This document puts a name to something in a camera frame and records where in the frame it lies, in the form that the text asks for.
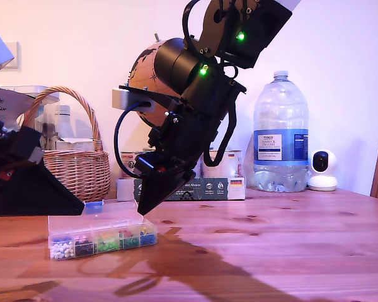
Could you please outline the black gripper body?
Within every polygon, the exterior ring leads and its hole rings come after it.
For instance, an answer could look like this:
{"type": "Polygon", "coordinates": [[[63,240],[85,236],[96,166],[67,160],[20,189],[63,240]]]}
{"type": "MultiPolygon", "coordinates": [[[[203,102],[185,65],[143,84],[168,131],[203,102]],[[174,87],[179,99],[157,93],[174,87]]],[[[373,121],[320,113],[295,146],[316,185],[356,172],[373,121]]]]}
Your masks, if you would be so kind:
{"type": "Polygon", "coordinates": [[[194,168],[217,135],[221,117],[198,111],[163,111],[149,133],[155,151],[136,157],[138,177],[195,177],[194,168]]]}

